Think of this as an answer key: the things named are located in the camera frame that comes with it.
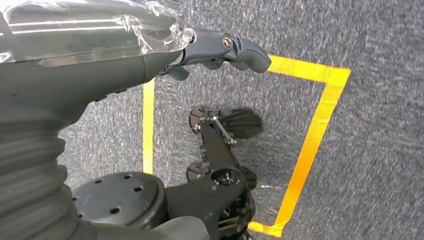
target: clear plastic film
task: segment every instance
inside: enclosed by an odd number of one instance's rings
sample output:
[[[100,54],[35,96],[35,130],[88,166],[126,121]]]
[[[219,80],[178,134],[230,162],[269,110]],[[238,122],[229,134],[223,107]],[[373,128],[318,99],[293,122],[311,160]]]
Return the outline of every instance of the clear plastic film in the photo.
[[[154,1],[0,1],[0,63],[61,66],[183,50],[193,30]]]

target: round black disc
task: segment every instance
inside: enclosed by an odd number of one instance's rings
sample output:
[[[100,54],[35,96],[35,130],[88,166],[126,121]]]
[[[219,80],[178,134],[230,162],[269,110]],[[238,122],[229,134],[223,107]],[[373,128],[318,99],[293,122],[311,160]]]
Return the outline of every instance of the round black disc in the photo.
[[[191,110],[190,117],[188,118],[188,123],[190,124],[190,128],[193,131],[193,133],[195,134],[200,133],[199,123],[201,118],[204,118],[204,117],[206,116],[201,108],[194,108],[193,110]]]

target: screw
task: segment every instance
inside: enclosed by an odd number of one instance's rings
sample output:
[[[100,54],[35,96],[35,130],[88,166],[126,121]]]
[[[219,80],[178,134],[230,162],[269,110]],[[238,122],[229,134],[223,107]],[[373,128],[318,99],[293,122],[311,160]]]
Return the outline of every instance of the screw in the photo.
[[[233,39],[230,35],[224,34],[224,36],[222,36],[222,44],[226,50],[231,50],[233,47]]]

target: black fan-shaped foot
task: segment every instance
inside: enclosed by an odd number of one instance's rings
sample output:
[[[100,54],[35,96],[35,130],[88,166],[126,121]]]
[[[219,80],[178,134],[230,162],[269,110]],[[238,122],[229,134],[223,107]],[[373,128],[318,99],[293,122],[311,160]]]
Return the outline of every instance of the black fan-shaped foot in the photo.
[[[264,130],[259,115],[247,108],[230,110],[229,114],[219,116],[219,121],[235,139],[248,139],[259,135]]]
[[[195,134],[201,129],[199,123],[203,119],[212,120],[217,117],[225,131],[234,139],[248,139],[263,131],[262,120],[253,110],[248,108],[214,109],[196,107],[190,112],[189,124]]]

